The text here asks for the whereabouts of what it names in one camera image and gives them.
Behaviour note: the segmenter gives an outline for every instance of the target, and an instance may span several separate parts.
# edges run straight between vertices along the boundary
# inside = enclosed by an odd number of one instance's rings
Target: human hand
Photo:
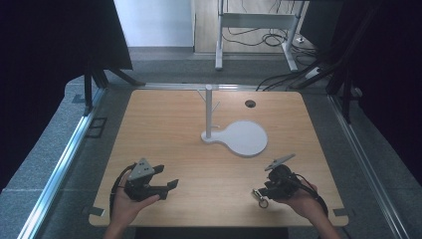
[[[140,210],[159,200],[159,195],[150,196],[139,202],[131,200],[124,192],[124,186],[128,175],[129,172],[122,177],[117,188],[112,207],[111,220],[105,232],[105,239],[120,238],[124,229],[126,229],[126,227],[136,218]]]
[[[301,180],[301,183],[304,186],[309,187],[303,179]],[[310,185],[315,191],[317,191],[317,187],[315,185],[311,183]],[[301,188],[289,199],[275,199],[274,201],[288,204],[296,213],[309,220],[314,217],[325,217],[320,204],[308,192]]]
[[[301,180],[304,186],[311,186],[315,191],[317,187]],[[308,192],[299,189],[289,199],[276,199],[276,202],[288,204],[299,215],[305,217],[316,228],[322,239],[339,239],[340,236],[323,212],[322,206]]]

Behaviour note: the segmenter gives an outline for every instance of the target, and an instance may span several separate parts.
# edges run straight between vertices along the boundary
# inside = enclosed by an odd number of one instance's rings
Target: wooden table
[[[245,101],[256,102],[254,108]],[[328,205],[329,219],[346,225],[347,216],[319,145],[304,101],[298,93],[214,91],[220,102],[213,123],[225,128],[235,120],[253,120],[268,134],[267,147],[258,156],[243,158],[222,144],[206,144],[205,103],[197,91],[138,90],[132,93],[94,207],[104,216],[90,216],[93,225],[108,225],[108,197],[118,175],[145,157],[164,164],[150,184],[179,179],[166,200],[143,209],[132,225],[148,227],[282,227],[311,226],[289,206],[270,201],[263,209],[251,195],[264,187],[275,158],[295,153],[286,165],[318,186]]]

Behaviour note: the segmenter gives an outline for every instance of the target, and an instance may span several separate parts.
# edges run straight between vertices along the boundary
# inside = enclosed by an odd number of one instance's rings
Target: finger
[[[159,195],[153,195],[153,196],[150,196],[150,197],[140,201],[137,204],[137,206],[138,206],[139,209],[142,209],[144,207],[147,207],[147,206],[153,204],[154,202],[156,202],[158,200],[159,200]]]

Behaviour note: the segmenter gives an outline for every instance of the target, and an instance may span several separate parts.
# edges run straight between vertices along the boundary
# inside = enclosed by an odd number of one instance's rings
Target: vertical rod
[[[299,25],[299,21],[301,20],[301,14],[302,14],[302,10],[304,9],[304,5],[305,5],[305,1],[301,1],[301,6],[299,8],[299,10],[295,13],[295,19],[293,20],[293,24],[291,27],[291,33],[288,37],[288,41],[286,43],[286,50],[289,51],[292,43],[293,43],[293,39],[295,38],[295,34],[296,34],[296,30],[298,29],[298,25]]]
[[[221,41],[223,41],[223,9],[224,9],[224,1],[218,1],[218,41],[217,41],[217,49],[221,49]]]
[[[206,128],[206,137],[211,137],[211,127],[212,127],[212,86],[205,86],[205,104],[206,104],[206,118],[207,118],[207,128]]]

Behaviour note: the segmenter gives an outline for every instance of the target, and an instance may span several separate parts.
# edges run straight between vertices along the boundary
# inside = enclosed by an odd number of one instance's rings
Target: white base
[[[230,123],[224,130],[211,131],[206,137],[206,131],[201,133],[202,140],[207,143],[222,143],[235,154],[253,157],[267,146],[268,137],[264,129],[250,120],[238,120]]]

